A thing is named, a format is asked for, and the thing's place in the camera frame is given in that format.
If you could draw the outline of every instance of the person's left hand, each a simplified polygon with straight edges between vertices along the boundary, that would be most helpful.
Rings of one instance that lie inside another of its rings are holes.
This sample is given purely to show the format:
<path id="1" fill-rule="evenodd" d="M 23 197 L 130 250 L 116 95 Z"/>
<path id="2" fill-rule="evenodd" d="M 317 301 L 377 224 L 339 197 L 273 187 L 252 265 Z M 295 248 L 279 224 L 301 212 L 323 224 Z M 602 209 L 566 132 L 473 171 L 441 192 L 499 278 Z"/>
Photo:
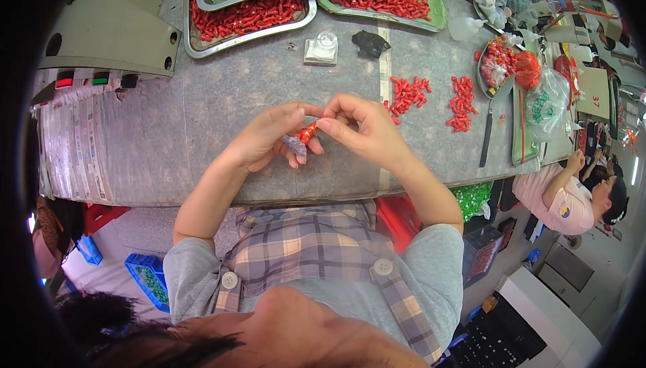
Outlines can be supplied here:
<path id="1" fill-rule="evenodd" d="M 320 118 L 323 116 L 323 109 L 302 102 L 285 103 L 266 109 L 247 124 L 223 154 L 234 157 L 239 166 L 249 173 L 267 166 L 275 154 L 284 155 L 289 165 L 298 169 L 299 164 L 305 164 L 306 158 L 296 156 L 289 150 L 282 136 L 295 135 L 305 128 L 305 115 Z M 308 147 L 315 154 L 323 154 L 323 147 L 316 137 L 310 139 Z"/>

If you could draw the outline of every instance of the pink shirt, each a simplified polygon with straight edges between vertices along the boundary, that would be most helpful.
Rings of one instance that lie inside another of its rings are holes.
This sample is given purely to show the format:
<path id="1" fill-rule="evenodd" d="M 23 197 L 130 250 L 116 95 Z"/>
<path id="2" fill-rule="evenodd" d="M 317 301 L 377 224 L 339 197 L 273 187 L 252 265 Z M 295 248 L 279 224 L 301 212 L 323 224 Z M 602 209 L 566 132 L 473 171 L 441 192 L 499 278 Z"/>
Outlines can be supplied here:
<path id="1" fill-rule="evenodd" d="M 559 189 L 548 210 L 543 203 L 543 193 L 554 176 L 563 168 L 558 163 L 541 168 L 535 173 L 516 176 L 513 194 L 546 227 L 565 235 L 580 235 L 594 226 L 593 195 L 572 176 L 565 187 Z"/>

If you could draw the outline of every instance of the hand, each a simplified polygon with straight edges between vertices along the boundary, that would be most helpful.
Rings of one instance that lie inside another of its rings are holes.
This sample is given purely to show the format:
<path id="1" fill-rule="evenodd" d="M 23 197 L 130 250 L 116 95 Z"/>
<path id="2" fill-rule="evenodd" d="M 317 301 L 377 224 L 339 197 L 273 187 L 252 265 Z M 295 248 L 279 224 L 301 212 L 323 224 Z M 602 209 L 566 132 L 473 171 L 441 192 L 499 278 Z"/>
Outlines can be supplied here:
<path id="1" fill-rule="evenodd" d="M 612 157 L 608 159 L 608 163 L 606 164 L 606 172 L 608 173 L 609 176 L 614 176 L 614 160 Z"/>
<path id="2" fill-rule="evenodd" d="M 415 157 L 381 103 L 341 93 L 324 114 L 319 129 L 368 162 L 396 174 Z"/>
<path id="3" fill-rule="evenodd" d="M 570 158 L 567 160 L 566 169 L 571 170 L 573 173 L 580 171 L 585 166 L 585 157 L 583 152 L 578 149 L 570 155 Z"/>
<path id="4" fill-rule="evenodd" d="M 597 148 L 596 151 L 594 151 L 594 163 L 596 164 L 598 161 L 600 161 L 602 158 L 602 149 L 600 147 Z"/>
<path id="5" fill-rule="evenodd" d="M 292 102 L 276 105 L 258 114 L 231 141 L 222 153 L 231 156 L 246 173 L 253 173 L 267 166 L 275 154 L 282 154 L 289 165 L 298 169 L 305 164 L 306 158 L 296 156 L 282 140 L 283 134 L 295 135 L 303 129 L 305 115 L 323 116 L 323 109 L 316 105 Z M 308 146 L 315 154 L 322 154 L 323 147 L 316 137 L 311 138 Z"/>

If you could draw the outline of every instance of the fan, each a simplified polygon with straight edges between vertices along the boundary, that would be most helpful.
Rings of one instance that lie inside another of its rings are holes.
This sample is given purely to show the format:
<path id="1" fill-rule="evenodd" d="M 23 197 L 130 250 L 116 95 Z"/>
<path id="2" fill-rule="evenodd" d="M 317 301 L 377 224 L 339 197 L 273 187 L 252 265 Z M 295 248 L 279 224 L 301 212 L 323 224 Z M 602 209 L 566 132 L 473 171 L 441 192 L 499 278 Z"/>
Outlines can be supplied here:
<path id="1" fill-rule="evenodd" d="M 572 250 L 578 249 L 579 247 L 581 247 L 581 243 L 583 243 L 583 239 L 580 235 L 566 236 L 565 239 L 567 240 L 568 246 Z"/>

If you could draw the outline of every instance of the red button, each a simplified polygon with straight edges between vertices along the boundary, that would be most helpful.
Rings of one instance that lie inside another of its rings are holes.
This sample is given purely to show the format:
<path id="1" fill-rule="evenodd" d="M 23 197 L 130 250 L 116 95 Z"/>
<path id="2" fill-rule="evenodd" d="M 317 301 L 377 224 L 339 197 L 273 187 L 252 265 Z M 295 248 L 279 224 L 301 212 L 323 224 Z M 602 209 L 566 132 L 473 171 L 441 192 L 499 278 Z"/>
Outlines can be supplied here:
<path id="1" fill-rule="evenodd" d="M 73 83 L 74 83 L 74 79 L 72 78 L 61 79 L 61 80 L 57 80 L 56 83 L 53 85 L 53 87 L 54 89 L 69 88 Z"/>

